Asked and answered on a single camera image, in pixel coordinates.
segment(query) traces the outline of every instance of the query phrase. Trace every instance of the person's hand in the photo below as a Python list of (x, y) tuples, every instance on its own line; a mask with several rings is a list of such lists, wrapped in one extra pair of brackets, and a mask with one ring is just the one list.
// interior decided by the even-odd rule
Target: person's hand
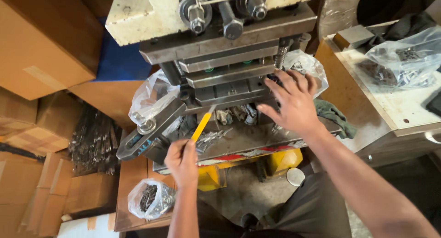
[(168, 148), (164, 162), (170, 169), (179, 190), (198, 187), (197, 161), (196, 145), (191, 139), (177, 140)]
[(317, 118), (312, 99), (317, 90), (314, 77), (309, 74), (303, 77), (294, 70), (284, 72), (278, 69), (274, 70), (274, 75), (280, 79), (283, 87), (268, 78), (265, 84), (279, 100), (280, 113), (265, 104), (260, 104), (257, 109), (271, 117), (276, 124), (301, 136), (320, 127), (322, 123)]

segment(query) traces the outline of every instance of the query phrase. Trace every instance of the green rag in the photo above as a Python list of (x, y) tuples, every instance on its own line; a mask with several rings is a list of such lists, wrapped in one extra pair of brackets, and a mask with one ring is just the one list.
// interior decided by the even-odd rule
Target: green rag
[(317, 116), (329, 119), (339, 125), (342, 129), (339, 136), (341, 139), (353, 139), (357, 133), (357, 128), (346, 121), (345, 115), (326, 100), (314, 99), (315, 111)]

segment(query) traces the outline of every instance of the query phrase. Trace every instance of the yellow pencil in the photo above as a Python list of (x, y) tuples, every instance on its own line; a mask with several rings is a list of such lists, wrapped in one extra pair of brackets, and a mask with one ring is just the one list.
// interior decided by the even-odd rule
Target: yellow pencil
[(196, 142), (199, 138), (199, 136), (202, 134), (202, 131), (205, 128), (205, 125), (207, 125), (208, 120), (211, 117), (212, 112), (214, 111), (214, 108), (216, 108), (216, 105), (211, 106), (210, 110), (204, 114), (204, 117), (202, 117), (201, 122), (199, 123), (198, 127), (196, 128), (195, 133), (191, 136), (191, 139)]

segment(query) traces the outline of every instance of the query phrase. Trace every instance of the bag of metal parts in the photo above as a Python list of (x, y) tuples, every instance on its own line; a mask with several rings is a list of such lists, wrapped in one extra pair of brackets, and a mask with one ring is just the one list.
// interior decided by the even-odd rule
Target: bag of metal parts
[(441, 27), (431, 27), (399, 41), (386, 41), (370, 49), (369, 60), (359, 66), (376, 80), (409, 90), (433, 85), (433, 72), (441, 66)]
[(153, 179), (143, 179), (129, 193), (129, 211), (139, 218), (152, 220), (175, 204), (175, 189)]
[(306, 54), (300, 49), (286, 53), (283, 63), (285, 68), (300, 72), (302, 75), (309, 73), (317, 82), (317, 91), (314, 99), (329, 87), (323, 65), (316, 58)]
[(150, 75), (136, 90), (129, 117), (137, 125), (161, 112), (179, 94), (180, 86), (172, 86), (162, 69)]

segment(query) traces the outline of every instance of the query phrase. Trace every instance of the forearm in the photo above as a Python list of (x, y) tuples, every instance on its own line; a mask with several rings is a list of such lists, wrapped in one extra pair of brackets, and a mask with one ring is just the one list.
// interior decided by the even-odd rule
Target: forearm
[(398, 190), (321, 125), (303, 136), (340, 194), (376, 237), (439, 237)]
[(189, 187), (177, 192), (168, 238), (198, 238), (197, 188)]

